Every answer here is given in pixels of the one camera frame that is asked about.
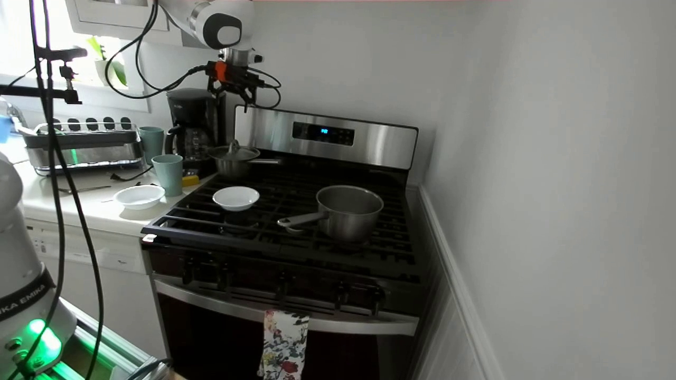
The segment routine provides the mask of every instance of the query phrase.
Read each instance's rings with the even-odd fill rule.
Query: oven
[[[142,231],[176,371],[260,379],[264,314],[276,309],[310,316],[303,379],[403,379],[426,285],[427,258],[405,198],[417,130],[255,108],[236,110],[235,130],[283,164],[215,176]],[[368,241],[335,241],[316,223],[277,224],[315,212],[316,192],[336,184],[383,199]],[[227,212],[212,196],[230,186],[260,198]]]

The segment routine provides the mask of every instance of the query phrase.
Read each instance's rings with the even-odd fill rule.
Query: oven door
[[[154,275],[166,343],[188,379],[256,379],[265,310],[310,315],[304,380],[397,379],[406,373],[418,319],[250,289],[218,291],[209,283]]]

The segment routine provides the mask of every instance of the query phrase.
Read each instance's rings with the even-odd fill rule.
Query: coffee maker
[[[200,177],[216,172],[209,148],[224,144],[225,128],[218,128],[218,113],[224,97],[215,98],[203,89],[178,89],[167,92],[173,127],[167,132],[164,152],[183,157],[184,175]]]

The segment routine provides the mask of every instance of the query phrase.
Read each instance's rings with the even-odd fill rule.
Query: yellow sponge
[[[183,177],[183,187],[193,186],[199,184],[198,176],[185,176]]]

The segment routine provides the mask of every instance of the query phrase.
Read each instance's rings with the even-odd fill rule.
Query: gas stove
[[[427,257],[405,198],[418,131],[255,108],[236,109],[235,130],[240,144],[281,164],[254,164],[242,179],[215,176],[144,227],[154,273],[226,298],[263,292],[273,306],[293,300],[297,309],[329,314],[419,316]],[[316,223],[277,224],[315,212],[316,192],[330,185],[363,187],[383,199],[366,242],[336,241]],[[260,199],[246,211],[227,212],[212,196],[230,186],[251,187]]]

